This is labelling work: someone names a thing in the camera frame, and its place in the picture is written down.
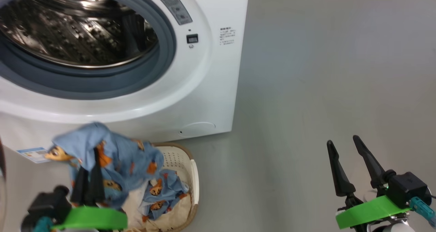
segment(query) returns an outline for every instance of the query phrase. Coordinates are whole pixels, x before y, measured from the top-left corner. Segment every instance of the blue and white sticker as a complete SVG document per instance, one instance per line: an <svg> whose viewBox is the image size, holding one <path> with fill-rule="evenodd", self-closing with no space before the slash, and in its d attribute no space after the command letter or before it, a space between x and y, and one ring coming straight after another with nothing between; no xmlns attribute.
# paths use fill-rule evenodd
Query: blue and white sticker
<svg viewBox="0 0 436 232"><path fill-rule="evenodd" d="M27 150L19 150L17 152L35 163L44 163L50 161L49 159L44 158L45 154L48 153L48 150L46 150L45 148L33 148Z"/></svg>

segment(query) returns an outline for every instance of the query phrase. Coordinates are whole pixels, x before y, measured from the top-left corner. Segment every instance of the blue garment with cartoon print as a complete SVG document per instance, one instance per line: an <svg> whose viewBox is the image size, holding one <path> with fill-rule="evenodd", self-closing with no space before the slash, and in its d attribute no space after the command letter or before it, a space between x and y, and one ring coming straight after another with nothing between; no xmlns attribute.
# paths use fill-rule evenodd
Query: blue garment with cartoon print
<svg viewBox="0 0 436 232"><path fill-rule="evenodd" d="M164 164L162 153L149 142L135 141L111 132L102 123L94 122L78 130L57 136L53 144L77 159L72 160L72 180L80 166L91 171L98 161L102 167L105 203L119 209L129 191L155 178Z"/></svg>
<svg viewBox="0 0 436 232"><path fill-rule="evenodd" d="M148 184L140 212L148 219L156 220L162 214L170 212L188 191L189 186L180 180L176 171L163 169L159 173L157 184Z"/></svg>

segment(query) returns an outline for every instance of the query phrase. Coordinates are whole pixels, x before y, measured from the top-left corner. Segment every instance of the stainless steel drum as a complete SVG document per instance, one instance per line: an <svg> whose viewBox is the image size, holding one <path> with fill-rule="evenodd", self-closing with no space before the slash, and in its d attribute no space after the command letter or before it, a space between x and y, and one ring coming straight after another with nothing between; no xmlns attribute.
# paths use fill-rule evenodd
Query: stainless steel drum
<svg viewBox="0 0 436 232"><path fill-rule="evenodd" d="M14 0L0 9L0 30L38 58L79 69L126 64L158 43L143 17L114 0Z"/></svg>

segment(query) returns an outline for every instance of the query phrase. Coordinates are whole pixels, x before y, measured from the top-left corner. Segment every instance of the washing machine door opening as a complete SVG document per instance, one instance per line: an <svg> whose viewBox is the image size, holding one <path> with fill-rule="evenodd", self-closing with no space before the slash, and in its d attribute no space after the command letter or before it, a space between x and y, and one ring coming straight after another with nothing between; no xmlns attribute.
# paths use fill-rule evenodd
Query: washing machine door opening
<svg viewBox="0 0 436 232"><path fill-rule="evenodd" d="M174 30L151 0L0 0L0 33L2 77L68 99L143 89L176 50Z"/></svg>

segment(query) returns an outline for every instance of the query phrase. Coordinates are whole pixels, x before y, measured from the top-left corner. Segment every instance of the plastic basket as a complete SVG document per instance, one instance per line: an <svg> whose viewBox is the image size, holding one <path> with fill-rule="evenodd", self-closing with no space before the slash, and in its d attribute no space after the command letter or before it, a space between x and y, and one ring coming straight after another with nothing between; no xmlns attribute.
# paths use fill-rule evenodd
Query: plastic basket
<svg viewBox="0 0 436 232"><path fill-rule="evenodd" d="M163 231L179 232L192 222L197 213L198 200L200 198L197 165L190 151L179 144L164 142L153 143L153 145L164 155L165 162L163 167L165 169L177 171L180 179L186 182L190 187L191 209L187 221L177 228L168 230L163 229Z"/></svg>

